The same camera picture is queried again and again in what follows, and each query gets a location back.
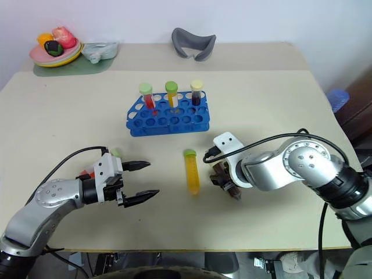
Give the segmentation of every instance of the tube cap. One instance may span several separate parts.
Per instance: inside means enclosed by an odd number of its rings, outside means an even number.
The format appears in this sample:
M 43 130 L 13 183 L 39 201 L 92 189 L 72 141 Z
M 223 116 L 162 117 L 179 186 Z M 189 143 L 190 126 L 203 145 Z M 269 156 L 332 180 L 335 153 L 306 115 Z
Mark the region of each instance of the tube cap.
M 151 84 L 148 84 L 148 83 L 141 83 L 139 85 L 139 92 L 142 94 L 142 95 L 149 95 L 149 94 L 152 94 L 152 86 Z
M 177 92 L 178 90 L 178 85 L 177 83 L 175 83 L 174 81 L 168 81 L 166 84 L 165 84 L 165 90 L 167 92 Z
M 191 83 L 191 89 L 195 91 L 200 91 L 201 89 L 203 89 L 203 81 L 193 80 Z
M 192 150 L 192 149 L 186 149 L 184 151 L 184 156 L 188 156 L 188 155 L 195 155 L 196 156 L 196 151 L 195 150 Z

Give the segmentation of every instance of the red liquid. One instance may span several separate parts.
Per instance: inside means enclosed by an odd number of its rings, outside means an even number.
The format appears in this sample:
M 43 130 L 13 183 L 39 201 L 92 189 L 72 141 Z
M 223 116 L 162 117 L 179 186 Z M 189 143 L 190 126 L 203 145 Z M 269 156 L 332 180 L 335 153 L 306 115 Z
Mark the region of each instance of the red liquid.
M 155 108 L 155 102 L 152 99 L 152 95 L 144 95 L 144 101 L 145 101 L 146 108 L 148 109 Z

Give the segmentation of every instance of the green cap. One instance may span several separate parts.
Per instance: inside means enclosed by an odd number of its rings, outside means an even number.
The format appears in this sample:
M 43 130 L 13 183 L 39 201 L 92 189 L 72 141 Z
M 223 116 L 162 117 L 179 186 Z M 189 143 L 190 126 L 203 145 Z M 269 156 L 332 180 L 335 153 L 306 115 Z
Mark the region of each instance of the green cap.
M 196 156 L 196 151 L 195 150 L 192 150 L 192 149 L 186 149 L 184 151 L 184 156 L 188 156 L 188 155 L 195 155 Z
M 139 92 L 142 94 L 142 95 L 149 95 L 149 94 L 152 94 L 152 86 L 151 84 L 148 84 L 148 83 L 141 83 L 139 85 Z
M 178 90 L 178 85 L 177 83 L 175 83 L 174 81 L 168 81 L 166 84 L 165 84 L 165 90 L 167 92 L 177 92 Z

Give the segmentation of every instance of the test tube rack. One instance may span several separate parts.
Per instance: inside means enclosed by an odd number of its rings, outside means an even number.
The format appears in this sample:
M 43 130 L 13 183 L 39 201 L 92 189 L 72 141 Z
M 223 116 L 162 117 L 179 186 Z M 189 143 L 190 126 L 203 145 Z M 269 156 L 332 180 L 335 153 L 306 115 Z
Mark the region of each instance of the test tube rack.
M 207 96 L 202 91 L 201 104 L 193 106 L 191 91 L 178 92 L 178 106 L 169 106 L 167 93 L 154 93 L 155 109 L 147 109 L 139 97 L 127 113 L 127 128 L 133 137 L 203 132 L 209 130 Z

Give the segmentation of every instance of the table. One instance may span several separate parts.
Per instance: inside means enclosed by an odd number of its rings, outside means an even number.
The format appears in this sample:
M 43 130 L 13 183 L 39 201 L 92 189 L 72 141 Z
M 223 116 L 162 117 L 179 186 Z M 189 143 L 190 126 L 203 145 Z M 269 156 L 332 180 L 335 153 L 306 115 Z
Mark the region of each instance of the table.
M 243 189 L 237 202 L 210 182 L 212 168 L 202 162 L 205 150 L 225 131 L 249 144 L 306 127 L 334 141 L 360 170 L 326 96 L 290 44 L 217 44 L 212 57 L 201 63 L 179 58 L 167 44 L 124 45 L 108 71 L 88 76 L 36 77 L 31 65 L 27 62 L 0 93 L 0 231 L 66 155 L 107 145 L 121 150 L 124 160 L 152 163 L 125 173 L 125 194 L 160 193 L 128 209 L 107 202 L 76 210 L 59 224 L 50 246 L 72 251 L 316 249 L 323 204 L 317 195 L 293 183 L 271 192 Z M 164 92 L 165 82 L 174 80 L 179 90 L 188 90 L 195 78 L 205 83 L 209 131 L 130 135 L 125 117 L 140 83 Z M 253 152 L 274 150 L 283 140 Z M 198 197 L 190 196 L 186 186 L 186 148 L 198 153 Z M 98 158 L 94 151 L 79 155 L 53 178 L 73 178 Z M 330 210 L 323 245 L 349 246 Z

